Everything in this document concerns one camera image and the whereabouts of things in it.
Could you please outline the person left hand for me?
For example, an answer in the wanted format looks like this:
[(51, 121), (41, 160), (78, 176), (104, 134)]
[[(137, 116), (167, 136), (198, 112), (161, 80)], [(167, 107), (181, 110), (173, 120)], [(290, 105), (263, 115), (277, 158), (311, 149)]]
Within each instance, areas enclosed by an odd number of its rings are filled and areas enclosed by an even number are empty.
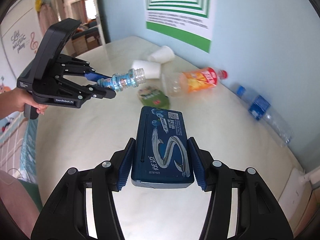
[(33, 97), (25, 90), (15, 88), (11, 91), (10, 112), (23, 112), (26, 105), (36, 108), (36, 113), (44, 114), (47, 105), (36, 103)]

